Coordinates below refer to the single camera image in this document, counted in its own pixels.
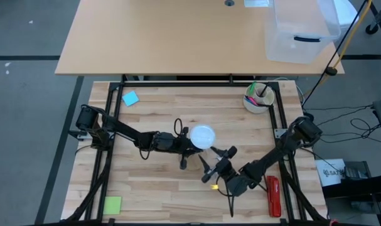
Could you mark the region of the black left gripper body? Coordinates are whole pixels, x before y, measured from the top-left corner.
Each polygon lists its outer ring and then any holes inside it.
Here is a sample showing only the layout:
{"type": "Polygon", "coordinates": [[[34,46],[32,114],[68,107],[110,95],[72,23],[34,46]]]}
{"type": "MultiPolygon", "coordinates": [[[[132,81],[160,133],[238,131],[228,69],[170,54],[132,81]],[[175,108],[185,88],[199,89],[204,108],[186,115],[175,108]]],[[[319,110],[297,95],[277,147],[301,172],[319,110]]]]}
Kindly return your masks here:
{"type": "Polygon", "coordinates": [[[193,154],[199,153],[200,148],[197,148],[192,141],[187,138],[187,134],[189,132],[188,127],[184,127],[181,130],[181,133],[177,137],[177,151],[181,156],[180,159],[180,169],[185,170],[187,167],[187,158],[193,154]]]}

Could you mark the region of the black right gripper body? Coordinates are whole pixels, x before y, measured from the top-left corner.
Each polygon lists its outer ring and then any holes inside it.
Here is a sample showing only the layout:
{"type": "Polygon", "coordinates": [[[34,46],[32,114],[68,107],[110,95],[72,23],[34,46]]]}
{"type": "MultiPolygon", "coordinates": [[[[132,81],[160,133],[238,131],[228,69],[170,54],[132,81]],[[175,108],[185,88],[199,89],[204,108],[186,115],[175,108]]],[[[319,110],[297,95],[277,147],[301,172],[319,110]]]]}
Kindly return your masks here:
{"type": "Polygon", "coordinates": [[[231,146],[227,150],[226,157],[218,156],[218,163],[211,168],[208,173],[204,173],[201,181],[206,183],[211,177],[216,173],[219,177],[224,179],[225,182],[231,180],[234,176],[237,175],[237,172],[232,167],[230,160],[237,154],[237,148],[235,146],[231,146]]]}

